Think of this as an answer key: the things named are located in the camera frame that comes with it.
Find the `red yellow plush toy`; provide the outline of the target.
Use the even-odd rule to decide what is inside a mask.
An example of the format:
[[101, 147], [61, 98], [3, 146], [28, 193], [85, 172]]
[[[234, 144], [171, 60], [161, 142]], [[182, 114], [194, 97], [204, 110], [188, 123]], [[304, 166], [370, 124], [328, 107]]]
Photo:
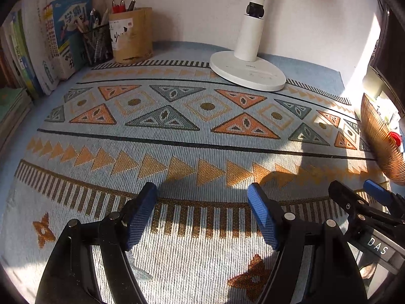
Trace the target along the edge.
[[402, 143], [401, 136], [398, 133], [394, 132], [394, 131], [390, 131], [389, 135], [394, 140], [396, 146], [400, 147], [401, 143]]

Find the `brown wicker bowl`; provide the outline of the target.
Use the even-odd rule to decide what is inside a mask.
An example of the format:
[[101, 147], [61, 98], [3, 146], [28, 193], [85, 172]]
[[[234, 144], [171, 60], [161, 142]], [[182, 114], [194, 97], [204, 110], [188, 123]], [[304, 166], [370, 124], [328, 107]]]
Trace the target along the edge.
[[404, 158], [390, 135], [389, 128], [365, 93], [362, 96], [360, 118], [360, 128], [379, 168], [387, 178], [404, 186]]

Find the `patterned woven table mat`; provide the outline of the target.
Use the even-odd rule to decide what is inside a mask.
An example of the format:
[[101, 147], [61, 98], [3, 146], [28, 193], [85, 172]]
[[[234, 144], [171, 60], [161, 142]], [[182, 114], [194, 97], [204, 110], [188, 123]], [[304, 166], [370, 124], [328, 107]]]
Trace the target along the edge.
[[286, 86], [264, 93], [213, 73], [212, 53], [168, 45], [142, 63], [98, 65], [18, 127], [1, 157], [1, 263], [27, 302], [66, 223], [119, 211], [147, 182], [160, 193], [128, 260], [149, 303], [258, 300], [276, 255], [251, 183], [303, 220], [340, 225], [333, 180], [389, 186], [338, 72], [273, 56]]

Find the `stacked green books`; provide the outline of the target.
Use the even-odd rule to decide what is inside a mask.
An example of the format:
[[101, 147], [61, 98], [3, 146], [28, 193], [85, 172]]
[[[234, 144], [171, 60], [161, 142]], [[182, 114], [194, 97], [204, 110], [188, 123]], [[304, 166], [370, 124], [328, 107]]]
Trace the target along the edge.
[[25, 89], [1, 89], [1, 151], [32, 106], [32, 99]]

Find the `white desk lamp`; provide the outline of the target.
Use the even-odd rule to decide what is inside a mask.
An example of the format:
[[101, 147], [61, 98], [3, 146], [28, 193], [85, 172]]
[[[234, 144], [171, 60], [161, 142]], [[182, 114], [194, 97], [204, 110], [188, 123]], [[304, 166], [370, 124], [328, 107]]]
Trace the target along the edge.
[[209, 66], [220, 77], [256, 91], [280, 91], [286, 84], [284, 73], [258, 54], [264, 29], [265, 0], [250, 0], [233, 51], [211, 55]]

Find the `black mesh pen holder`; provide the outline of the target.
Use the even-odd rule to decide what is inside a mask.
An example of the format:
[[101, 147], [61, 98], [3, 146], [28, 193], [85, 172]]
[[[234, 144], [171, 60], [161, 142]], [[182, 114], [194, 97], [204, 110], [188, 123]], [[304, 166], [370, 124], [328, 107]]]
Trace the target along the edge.
[[89, 24], [82, 33], [89, 66], [94, 67], [113, 59], [108, 17], [108, 8], [102, 14], [96, 9], [92, 9], [90, 12]]

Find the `brown cardboard pen holder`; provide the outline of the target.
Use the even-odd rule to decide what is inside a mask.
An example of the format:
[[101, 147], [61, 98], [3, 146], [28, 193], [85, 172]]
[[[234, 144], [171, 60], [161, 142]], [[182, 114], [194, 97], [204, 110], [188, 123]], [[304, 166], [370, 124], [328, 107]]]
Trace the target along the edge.
[[109, 14], [109, 28], [116, 63], [135, 64], [153, 56], [152, 8]]

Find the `blue cover book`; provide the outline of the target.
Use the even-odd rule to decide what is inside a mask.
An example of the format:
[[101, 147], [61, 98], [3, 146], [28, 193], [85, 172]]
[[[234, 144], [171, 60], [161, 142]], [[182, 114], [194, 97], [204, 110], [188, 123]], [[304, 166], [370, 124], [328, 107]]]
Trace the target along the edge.
[[54, 0], [43, 10], [51, 62], [61, 80], [69, 79], [86, 64], [77, 24], [89, 23], [91, 7], [92, 0]]

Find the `upright green white books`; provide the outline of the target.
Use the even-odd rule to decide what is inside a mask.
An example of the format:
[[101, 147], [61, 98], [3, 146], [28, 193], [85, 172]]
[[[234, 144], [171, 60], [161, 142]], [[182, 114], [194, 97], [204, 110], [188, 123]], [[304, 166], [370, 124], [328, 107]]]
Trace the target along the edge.
[[44, 96], [41, 85], [36, 77], [25, 40], [21, 0], [18, 0], [6, 16], [2, 26], [2, 40], [6, 44], [12, 58], [12, 66], [18, 81], [25, 86], [33, 100]]

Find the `white paper booklet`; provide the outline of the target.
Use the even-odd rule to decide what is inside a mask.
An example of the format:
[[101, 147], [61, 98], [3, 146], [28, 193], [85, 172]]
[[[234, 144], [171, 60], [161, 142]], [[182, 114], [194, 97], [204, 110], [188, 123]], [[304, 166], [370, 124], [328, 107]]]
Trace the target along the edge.
[[45, 27], [44, 9], [54, 0], [21, 0], [25, 41], [32, 67], [45, 95], [59, 84], [58, 72], [51, 62], [51, 52]]

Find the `black wall monitor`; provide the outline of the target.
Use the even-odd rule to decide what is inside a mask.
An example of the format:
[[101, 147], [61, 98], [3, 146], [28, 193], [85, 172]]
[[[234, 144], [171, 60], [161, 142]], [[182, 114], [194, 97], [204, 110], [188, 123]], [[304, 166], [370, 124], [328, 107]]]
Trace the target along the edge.
[[404, 116], [404, 28], [385, 0], [378, 0], [380, 36], [370, 66], [384, 82], [384, 92]]

